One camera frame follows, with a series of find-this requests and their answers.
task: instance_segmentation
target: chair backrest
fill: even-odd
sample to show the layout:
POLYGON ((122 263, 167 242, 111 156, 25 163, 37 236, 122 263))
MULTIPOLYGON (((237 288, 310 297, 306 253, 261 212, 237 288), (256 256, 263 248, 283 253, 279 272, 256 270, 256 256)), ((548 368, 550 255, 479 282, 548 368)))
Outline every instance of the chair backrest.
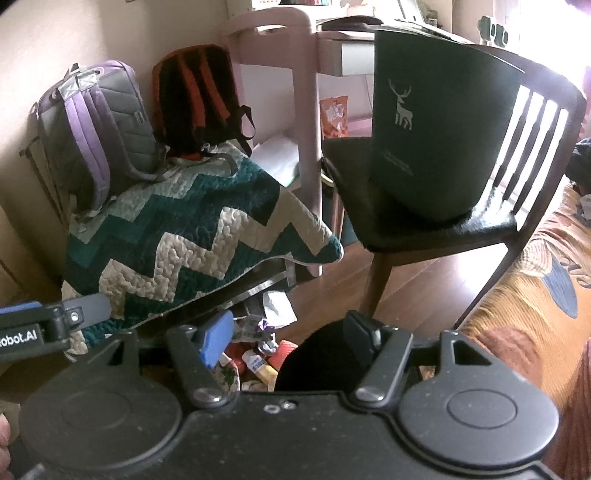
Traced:
POLYGON ((499 153, 493 186, 513 213, 531 205, 519 236, 527 242, 554 196, 579 137, 586 100, 562 75, 507 50, 475 45, 524 71, 513 116, 499 153))

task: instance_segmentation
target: orange backpack strap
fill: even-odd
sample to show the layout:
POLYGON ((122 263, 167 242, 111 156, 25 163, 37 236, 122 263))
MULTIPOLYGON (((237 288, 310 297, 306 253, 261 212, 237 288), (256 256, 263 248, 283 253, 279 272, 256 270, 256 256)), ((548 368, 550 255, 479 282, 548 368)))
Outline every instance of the orange backpack strap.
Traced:
POLYGON ((191 99, 193 127, 195 129, 205 128, 205 106, 203 104, 201 92, 199 91, 199 85, 197 84, 197 80, 195 80, 195 76, 189 67, 187 67, 187 63, 182 54, 178 56, 178 66, 181 69, 181 75, 183 76, 185 86, 189 92, 189 98, 191 99))
POLYGON ((222 96, 220 95, 220 92, 217 90, 215 80, 213 80, 212 71, 209 68, 209 63, 207 62, 207 53, 205 48, 199 49, 199 57, 201 59, 199 63, 199 71, 201 72, 203 83, 205 84, 205 88, 207 89, 207 94, 213 102, 217 116, 222 121, 222 123, 225 124, 226 120, 230 118, 230 112, 228 110, 228 107, 226 107, 226 104, 224 103, 222 96))

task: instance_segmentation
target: circular pad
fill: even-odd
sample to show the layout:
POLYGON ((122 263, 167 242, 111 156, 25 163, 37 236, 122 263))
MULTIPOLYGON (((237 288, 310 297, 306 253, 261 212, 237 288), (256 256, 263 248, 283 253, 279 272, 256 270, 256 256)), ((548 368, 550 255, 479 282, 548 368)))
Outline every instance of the circular pad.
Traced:
POLYGON ((505 366, 453 365, 411 387, 397 421, 417 447, 450 466, 501 470, 540 458, 558 412, 505 366))
POLYGON ((162 448, 180 424, 180 405, 160 384, 114 375, 85 386, 25 403, 22 436, 34 456, 75 470, 121 468, 162 448))
POLYGON ((510 398, 489 390, 467 390, 452 397, 447 411, 460 423, 477 429, 495 429, 517 415, 510 398))

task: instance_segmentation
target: dark wooden chair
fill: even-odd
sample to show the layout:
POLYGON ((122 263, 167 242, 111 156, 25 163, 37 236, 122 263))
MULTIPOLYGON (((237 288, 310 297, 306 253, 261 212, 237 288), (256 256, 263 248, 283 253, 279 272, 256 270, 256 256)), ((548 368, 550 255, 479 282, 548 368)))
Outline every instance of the dark wooden chair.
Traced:
POLYGON ((506 154, 499 156, 493 180, 466 216, 434 225, 417 218, 374 186, 368 165, 371 138, 323 142, 324 168, 336 186, 333 232, 340 237, 346 211, 355 234, 374 253, 359 309, 367 316, 374 315, 393 267, 504 242, 508 248, 506 256, 458 319, 458 326, 525 247, 573 152, 586 105, 580 90, 565 77, 519 55, 493 47, 475 48, 490 51, 523 70, 526 90, 520 91, 519 98, 525 101, 517 102, 522 110, 515 109, 505 148, 501 149, 506 154), (526 200, 529 212, 519 228, 515 215, 526 200))

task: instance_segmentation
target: black backpack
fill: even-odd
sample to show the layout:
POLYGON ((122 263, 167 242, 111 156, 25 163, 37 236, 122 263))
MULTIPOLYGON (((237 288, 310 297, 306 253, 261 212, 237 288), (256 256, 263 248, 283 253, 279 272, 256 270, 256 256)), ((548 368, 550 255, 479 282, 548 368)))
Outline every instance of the black backpack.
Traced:
POLYGON ((202 160, 209 149, 236 139, 247 155, 241 106, 229 53, 216 45, 182 48, 164 57, 152 71, 154 130, 169 145, 169 156, 202 160))

